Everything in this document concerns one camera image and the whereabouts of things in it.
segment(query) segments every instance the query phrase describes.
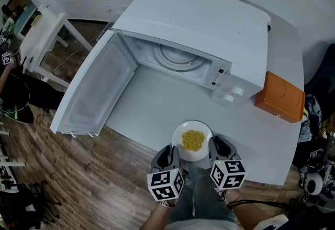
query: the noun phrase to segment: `pasta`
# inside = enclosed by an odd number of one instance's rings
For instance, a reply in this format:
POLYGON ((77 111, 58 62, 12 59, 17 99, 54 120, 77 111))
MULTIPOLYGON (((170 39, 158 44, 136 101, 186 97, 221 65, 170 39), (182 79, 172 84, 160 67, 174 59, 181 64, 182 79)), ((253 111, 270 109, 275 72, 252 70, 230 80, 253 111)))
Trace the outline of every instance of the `pasta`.
POLYGON ((200 150, 204 140, 204 133, 195 130, 189 130, 182 134, 182 145, 184 149, 188 151, 196 152, 200 150))

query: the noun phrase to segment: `wooden floor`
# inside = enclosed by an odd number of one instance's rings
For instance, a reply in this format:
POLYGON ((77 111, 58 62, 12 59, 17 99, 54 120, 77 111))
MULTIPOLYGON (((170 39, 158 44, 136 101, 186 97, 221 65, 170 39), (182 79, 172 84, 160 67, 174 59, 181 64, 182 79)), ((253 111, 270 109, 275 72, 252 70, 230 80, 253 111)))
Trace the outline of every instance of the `wooden floor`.
MULTIPOLYGON (((93 31, 103 28, 76 26, 88 40, 95 36, 93 31)), ((42 65, 54 69, 77 48, 55 50, 47 54, 49 58, 42 65), (56 56, 57 63, 51 65, 50 56, 56 56)), ((58 76, 68 81, 73 78, 87 53, 80 51, 76 55, 58 70, 58 76)), ((40 110, 34 106, 31 109, 37 118, 40 110)), ((60 219, 46 228, 139 229, 155 206, 146 182, 154 151, 108 128, 96 138, 53 134, 49 128, 53 115, 44 117, 40 125, 19 124, 4 116, 0 119, 10 132, 2 137, 5 150, 10 157, 26 163, 25 167, 14 168, 18 181, 29 184, 47 180, 47 196, 63 204, 55 207, 60 219)), ((246 182, 242 190, 246 198, 287 202, 302 193, 297 181, 298 173, 291 169, 283 187, 246 182)), ((264 208, 271 215, 281 212, 264 208)))

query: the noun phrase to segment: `microwave door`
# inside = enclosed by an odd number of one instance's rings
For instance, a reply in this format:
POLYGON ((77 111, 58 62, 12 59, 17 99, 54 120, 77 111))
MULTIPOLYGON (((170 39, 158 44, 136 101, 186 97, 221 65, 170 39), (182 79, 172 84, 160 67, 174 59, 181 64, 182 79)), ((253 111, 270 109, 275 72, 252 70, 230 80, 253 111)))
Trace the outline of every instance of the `microwave door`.
POLYGON ((108 30, 68 87, 51 123, 66 134, 99 134, 137 67, 116 32, 108 30))

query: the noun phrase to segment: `white microwave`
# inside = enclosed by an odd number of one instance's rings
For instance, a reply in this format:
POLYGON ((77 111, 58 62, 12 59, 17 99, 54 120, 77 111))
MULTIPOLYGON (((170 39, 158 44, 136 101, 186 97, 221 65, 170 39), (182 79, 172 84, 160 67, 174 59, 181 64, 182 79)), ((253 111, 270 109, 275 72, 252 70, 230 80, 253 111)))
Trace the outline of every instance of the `white microwave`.
POLYGON ((97 135, 140 65, 234 106, 263 89, 270 22, 238 0, 134 0, 79 68, 51 129, 97 135))

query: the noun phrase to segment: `orange box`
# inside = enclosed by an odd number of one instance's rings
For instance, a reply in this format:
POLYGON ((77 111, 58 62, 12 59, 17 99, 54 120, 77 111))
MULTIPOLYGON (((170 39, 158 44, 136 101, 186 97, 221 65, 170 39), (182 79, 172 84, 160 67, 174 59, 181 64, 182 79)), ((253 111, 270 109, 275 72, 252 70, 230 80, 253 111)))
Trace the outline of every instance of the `orange box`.
POLYGON ((267 72, 264 89, 257 93, 255 106, 290 123, 303 119, 305 92, 272 72, 267 72))

